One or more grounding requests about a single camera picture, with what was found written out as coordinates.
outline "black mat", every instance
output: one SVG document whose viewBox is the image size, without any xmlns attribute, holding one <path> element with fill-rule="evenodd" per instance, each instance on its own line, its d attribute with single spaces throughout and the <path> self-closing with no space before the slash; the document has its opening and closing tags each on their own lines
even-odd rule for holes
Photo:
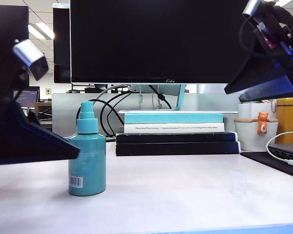
<svg viewBox="0 0 293 234">
<path fill-rule="evenodd" d="M 293 166 L 271 157 L 267 152 L 244 152 L 241 155 L 293 176 Z"/>
</svg>

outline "white wall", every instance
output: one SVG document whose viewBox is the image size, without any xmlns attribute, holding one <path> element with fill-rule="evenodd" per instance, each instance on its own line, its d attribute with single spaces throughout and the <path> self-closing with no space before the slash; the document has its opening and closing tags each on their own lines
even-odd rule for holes
<svg viewBox="0 0 293 234">
<path fill-rule="evenodd" d="M 45 94 L 46 88 L 51 88 L 53 94 L 66 93 L 66 91 L 72 89 L 71 84 L 55 84 L 53 82 L 53 73 L 47 73 L 39 81 L 36 81 L 33 77 L 30 77 L 29 85 L 40 86 L 40 99 L 51 98 L 51 95 Z"/>
</svg>

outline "teal spray bottle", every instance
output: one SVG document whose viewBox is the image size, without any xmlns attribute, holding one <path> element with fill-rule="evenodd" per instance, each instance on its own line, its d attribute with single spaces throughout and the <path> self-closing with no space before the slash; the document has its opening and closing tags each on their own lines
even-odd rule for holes
<svg viewBox="0 0 293 234">
<path fill-rule="evenodd" d="M 98 132 L 98 119 L 94 118 L 93 102 L 81 103 L 77 134 L 68 139 L 80 148 L 78 158 L 68 162 L 68 190 L 72 195 L 89 196 L 105 190 L 105 136 Z"/>
</svg>

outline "black book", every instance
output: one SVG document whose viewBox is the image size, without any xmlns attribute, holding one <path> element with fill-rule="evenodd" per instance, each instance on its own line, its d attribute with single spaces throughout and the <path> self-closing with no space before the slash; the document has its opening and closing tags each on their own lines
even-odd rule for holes
<svg viewBox="0 0 293 234">
<path fill-rule="evenodd" d="M 239 141 L 117 143 L 117 156 L 239 154 Z"/>
<path fill-rule="evenodd" d="M 178 134 L 141 134 L 124 133 L 120 128 L 116 134 L 116 143 L 165 143 L 165 142 L 215 142 L 237 141 L 237 133 L 178 133 Z"/>
</svg>

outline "bottle cap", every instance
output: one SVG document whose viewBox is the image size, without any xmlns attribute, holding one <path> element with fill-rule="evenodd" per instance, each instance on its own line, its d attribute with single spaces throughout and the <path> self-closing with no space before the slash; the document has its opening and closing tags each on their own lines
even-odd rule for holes
<svg viewBox="0 0 293 234">
<path fill-rule="evenodd" d="M 98 119 L 94 117 L 93 102 L 82 102 L 80 118 L 77 120 L 77 133 L 92 134 L 98 132 Z"/>
</svg>

